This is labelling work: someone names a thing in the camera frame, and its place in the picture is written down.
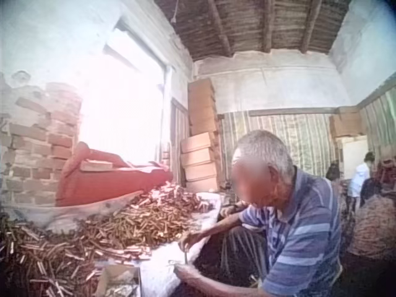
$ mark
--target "blue striped shirt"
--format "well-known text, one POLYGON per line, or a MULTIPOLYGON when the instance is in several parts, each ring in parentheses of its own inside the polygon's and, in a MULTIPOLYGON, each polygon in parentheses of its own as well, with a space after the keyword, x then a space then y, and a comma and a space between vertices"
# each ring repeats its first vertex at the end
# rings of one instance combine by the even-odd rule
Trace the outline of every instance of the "blue striped shirt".
POLYGON ((249 206, 243 223, 265 227, 267 276, 262 289, 281 296, 327 296, 341 272, 338 199, 330 182, 299 169, 283 213, 249 206))

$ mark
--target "gray hair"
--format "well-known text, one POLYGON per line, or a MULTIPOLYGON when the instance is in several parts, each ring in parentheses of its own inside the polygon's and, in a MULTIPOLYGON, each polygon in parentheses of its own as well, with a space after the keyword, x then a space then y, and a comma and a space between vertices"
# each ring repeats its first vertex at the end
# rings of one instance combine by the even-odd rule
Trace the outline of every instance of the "gray hair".
POLYGON ((233 155, 233 165, 242 158, 260 159, 276 168, 285 181, 293 177, 293 161, 286 145, 269 131, 255 130, 240 138, 233 155))

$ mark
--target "white cloth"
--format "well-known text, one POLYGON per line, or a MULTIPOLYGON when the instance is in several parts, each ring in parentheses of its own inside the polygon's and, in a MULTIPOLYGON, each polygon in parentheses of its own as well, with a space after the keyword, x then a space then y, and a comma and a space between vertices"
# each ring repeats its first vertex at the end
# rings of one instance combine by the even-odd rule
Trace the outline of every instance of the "white cloth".
POLYGON ((360 197, 361 187, 366 179, 370 178, 370 168, 366 163, 360 164, 356 167, 355 175, 353 176, 348 188, 348 196, 360 197))

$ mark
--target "bright window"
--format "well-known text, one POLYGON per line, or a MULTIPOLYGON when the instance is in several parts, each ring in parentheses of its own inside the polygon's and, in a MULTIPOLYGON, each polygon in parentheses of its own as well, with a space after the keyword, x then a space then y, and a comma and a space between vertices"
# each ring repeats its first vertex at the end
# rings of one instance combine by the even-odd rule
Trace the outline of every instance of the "bright window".
POLYGON ((164 70, 127 33, 116 29, 112 54, 91 66, 80 140, 132 163, 154 160, 161 137, 164 70))

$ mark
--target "white wall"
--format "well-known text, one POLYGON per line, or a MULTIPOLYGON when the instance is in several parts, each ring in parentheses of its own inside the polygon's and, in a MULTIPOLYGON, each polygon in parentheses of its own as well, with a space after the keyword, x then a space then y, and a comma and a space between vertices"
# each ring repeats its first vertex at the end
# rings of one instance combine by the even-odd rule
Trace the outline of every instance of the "white wall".
POLYGON ((330 57, 353 104, 396 72, 396 12, 384 0, 353 0, 330 57))
POLYGON ((242 52, 197 61, 194 72, 212 79, 218 113, 351 103, 335 65, 320 53, 242 52))
POLYGON ((30 84, 65 82, 84 89, 86 68, 122 17, 175 73, 173 96, 187 106, 192 60, 153 0, 1 1, 1 71, 8 83, 19 70, 30 84))

